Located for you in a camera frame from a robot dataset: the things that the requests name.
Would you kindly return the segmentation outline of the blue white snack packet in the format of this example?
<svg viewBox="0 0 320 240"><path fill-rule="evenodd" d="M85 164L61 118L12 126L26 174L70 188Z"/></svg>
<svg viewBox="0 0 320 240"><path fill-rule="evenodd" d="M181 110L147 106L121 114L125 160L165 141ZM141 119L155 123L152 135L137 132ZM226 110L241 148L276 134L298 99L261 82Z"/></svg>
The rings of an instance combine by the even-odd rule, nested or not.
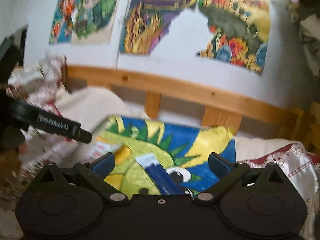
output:
<svg viewBox="0 0 320 240"><path fill-rule="evenodd" d="M154 182L161 195L183 195L184 192L169 176L153 153L136 157L136 162Z"/></svg>

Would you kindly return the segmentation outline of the colourful painted tray box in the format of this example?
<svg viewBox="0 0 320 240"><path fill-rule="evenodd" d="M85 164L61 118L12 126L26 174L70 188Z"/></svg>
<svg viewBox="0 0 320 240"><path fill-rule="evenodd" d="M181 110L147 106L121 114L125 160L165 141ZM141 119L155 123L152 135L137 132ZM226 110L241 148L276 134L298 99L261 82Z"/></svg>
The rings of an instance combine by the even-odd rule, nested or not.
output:
<svg viewBox="0 0 320 240"><path fill-rule="evenodd" d="M215 152L231 163L236 161L232 136L232 132L223 126L196 128L110 116L93 149L95 156L106 152L114 154L115 167L104 180L128 197L160 194L136 162L136 157L148 153L155 155L184 194L195 196L219 180L209 168L211 153Z"/></svg>

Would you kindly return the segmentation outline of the cream pillow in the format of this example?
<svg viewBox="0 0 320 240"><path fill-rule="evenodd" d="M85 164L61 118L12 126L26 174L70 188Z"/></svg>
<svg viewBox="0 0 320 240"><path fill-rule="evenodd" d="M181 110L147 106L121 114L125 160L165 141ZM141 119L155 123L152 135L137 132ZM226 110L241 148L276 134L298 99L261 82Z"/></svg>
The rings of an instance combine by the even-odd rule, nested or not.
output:
<svg viewBox="0 0 320 240"><path fill-rule="evenodd" d="M144 111L131 109L120 97L103 87L85 87L57 93L55 106L60 114L81 124L82 129L93 132L109 115L147 118Z"/></svg>

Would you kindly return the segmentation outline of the camouflage fabric pile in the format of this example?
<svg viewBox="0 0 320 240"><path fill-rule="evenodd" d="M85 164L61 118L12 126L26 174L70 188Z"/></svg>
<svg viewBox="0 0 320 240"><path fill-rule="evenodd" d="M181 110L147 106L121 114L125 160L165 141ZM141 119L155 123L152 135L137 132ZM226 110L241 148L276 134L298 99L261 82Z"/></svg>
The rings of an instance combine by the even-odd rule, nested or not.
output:
<svg viewBox="0 0 320 240"><path fill-rule="evenodd" d="M308 66L319 79L319 0L290 0L292 23L298 28Z"/></svg>

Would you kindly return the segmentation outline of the wooden bed frame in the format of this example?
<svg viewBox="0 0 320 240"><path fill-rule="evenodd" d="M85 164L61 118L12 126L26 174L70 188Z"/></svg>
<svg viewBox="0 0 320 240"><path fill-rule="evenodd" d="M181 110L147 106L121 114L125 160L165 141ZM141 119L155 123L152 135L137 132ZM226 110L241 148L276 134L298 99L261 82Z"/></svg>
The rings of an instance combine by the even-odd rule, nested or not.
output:
<svg viewBox="0 0 320 240"><path fill-rule="evenodd" d="M298 140L314 154L319 154L319 103L311 109L285 109L253 98L169 77L108 68L64 65L66 87L84 83L112 89L114 86L146 92L145 113L152 119L159 114L162 96L205 106L202 125L225 126L239 130L244 117L278 125L279 137Z"/></svg>

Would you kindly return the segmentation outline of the left cartoon wall drawing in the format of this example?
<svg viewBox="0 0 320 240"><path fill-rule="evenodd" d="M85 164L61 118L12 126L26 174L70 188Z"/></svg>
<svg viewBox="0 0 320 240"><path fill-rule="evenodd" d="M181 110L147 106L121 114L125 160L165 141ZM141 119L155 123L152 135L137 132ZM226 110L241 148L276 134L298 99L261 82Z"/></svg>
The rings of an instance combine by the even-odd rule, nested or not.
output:
<svg viewBox="0 0 320 240"><path fill-rule="evenodd" d="M109 44L117 6L118 0L58 0L49 44Z"/></svg>

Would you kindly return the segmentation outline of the right landscape wall drawing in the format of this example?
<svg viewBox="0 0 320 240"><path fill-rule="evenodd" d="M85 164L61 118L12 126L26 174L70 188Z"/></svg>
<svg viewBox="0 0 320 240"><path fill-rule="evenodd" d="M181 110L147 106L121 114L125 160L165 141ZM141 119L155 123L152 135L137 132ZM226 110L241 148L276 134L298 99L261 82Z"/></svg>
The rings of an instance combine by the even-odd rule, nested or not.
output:
<svg viewBox="0 0 320 240"><path fill-rule="evenodd" d="M198 57L262 74L270 32L269 0L199 0L212 34Z"/></svg>

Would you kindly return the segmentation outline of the middle swirly wall drawing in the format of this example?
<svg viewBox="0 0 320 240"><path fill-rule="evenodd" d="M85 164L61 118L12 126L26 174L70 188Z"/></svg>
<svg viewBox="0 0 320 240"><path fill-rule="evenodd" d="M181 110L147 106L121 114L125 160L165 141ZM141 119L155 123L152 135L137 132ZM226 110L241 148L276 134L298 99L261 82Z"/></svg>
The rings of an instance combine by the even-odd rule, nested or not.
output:
<svg viewBox="0 0 320 240"><path fill-rule="evenodd" d="M124 21L119 51L149 55L167 35L173 19L197 0L131 0Z"/></svg>

